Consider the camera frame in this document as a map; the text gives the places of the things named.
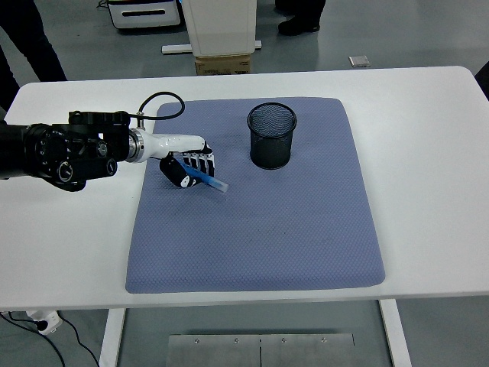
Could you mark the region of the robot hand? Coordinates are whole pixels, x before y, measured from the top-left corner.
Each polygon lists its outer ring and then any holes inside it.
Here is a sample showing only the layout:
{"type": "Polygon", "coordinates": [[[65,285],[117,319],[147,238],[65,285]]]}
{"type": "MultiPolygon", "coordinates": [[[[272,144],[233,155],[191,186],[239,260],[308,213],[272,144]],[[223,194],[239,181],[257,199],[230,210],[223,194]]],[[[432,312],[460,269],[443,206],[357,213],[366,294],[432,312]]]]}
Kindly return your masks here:
{"type": "Polygon", "coordinates": [[[213,150],[204,138],[198,135],[148,134],[137,129],[136,132],[141,135],[138,138],[136,162],[143,162],[148,158],[158,159],[160,171],[173,185],[187,188],[202,181],[199,177],[189,174],[174,157],[175,154],[181,154],[183,163],[194,170],[210,177],[215,176],[213,150]]]}

